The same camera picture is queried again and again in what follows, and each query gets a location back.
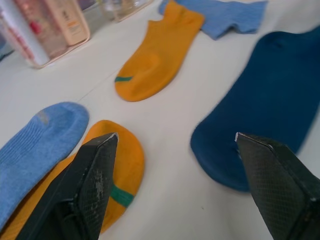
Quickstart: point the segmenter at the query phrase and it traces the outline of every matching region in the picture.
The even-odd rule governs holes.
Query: sock
[[[0,149],[0,230],[26,194],[70,154],[88,121],[83,106],[58,103],[38,112]]]
[[[231,28],[240,34],[253,34],[264,18],[267,1],[243,3],[217,0],[176,0],[191,11],[203,14],[205,22],[202,31],[217,40]],[[164,14],[168,0],[163,0],[159,12]]]
[[[144,173],[144,153],[137,138],[124,127],[107,120],[97,122],[89,130],[83,144],[108,133],[118,133],[113,170],[114,186],[109,197],[101,232],[125,212],[137,194]],[[16,239],[47,187],[75,158],[76,154],[59,162],[22,200],[0,232],[1,240]]]
[[[318,110],[319,69],[320,27],[262,37],[239,79],[192,134],[191,148],[206,173],[232,189],[250,190],[237,132],[274,139],[296,153]]]
[[[129,102],[147,99],[177,74],[204,17],[173,0],[163,20],[149,21],[147,34],[115,79],[115,89]]]

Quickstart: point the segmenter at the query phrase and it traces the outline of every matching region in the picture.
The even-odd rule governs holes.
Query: yellow sock
[[[101,232],[107,230],[137,194],[144,174],[144,153],[137,138],[124,127],[107,120],[97,122],[89,130],[83,144],[108,133],[118,133],[119,140],[113,170],[114,186],[109,197]],[[59,162],[22,200],[0,233],[0,240],[14,240],[37,206],[53,179],[75,158],[75,154]]]
[[[149,21],[147,34],[115,79],[115,89],[129,102],[147,99],[177,74],[204,16],[171,0],[161,21]]]

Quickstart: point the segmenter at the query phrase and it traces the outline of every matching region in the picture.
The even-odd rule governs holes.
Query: white surface
[[[45,69],[28,68],[16,53],[1,62],[0,147],[42,108],[78,102],[90,113],[88,128],[114,121],[134,133],[145,152],[139,192],[101,240],[271,240],[252,197],[220,186],[199,167],[190,136],[244,69],[257,40],[273,30],[311,29],[320,23],[320,2],[270,0],[258,34],[231,32],[213,41],[200,32],[164,90],[125,102],[115,92],[115,76],[142,42],[147,20],[162,18],[158,4],[118,24],[91,14],[92,40]],[[318,177],[319,142],[317,117],[299,157]]]

